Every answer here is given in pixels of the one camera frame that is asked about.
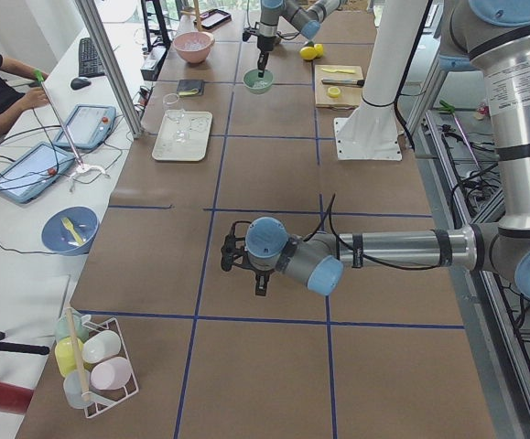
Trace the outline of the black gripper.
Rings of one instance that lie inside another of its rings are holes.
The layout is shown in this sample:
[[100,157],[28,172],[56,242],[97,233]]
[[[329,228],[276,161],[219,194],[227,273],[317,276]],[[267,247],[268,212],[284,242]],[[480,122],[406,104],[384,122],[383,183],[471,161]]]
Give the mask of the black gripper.
[[251,263],[249,264],[249,269],[254,272],[255,276],[255,294],[258,296],[263,296],[264,293],[267,293],[268,283],[270,276],[275,272],[274,269],[261,269],[257,268]]
[[268,72],[267,62],[270,53],[275,48],[275,37],[269,37],[269,36],[263,36],[259,35],[257,37],[257,47],[260,50],[260,54],[257,60],[257,71],[258,71],[258,78],[263,78],[264,74]]

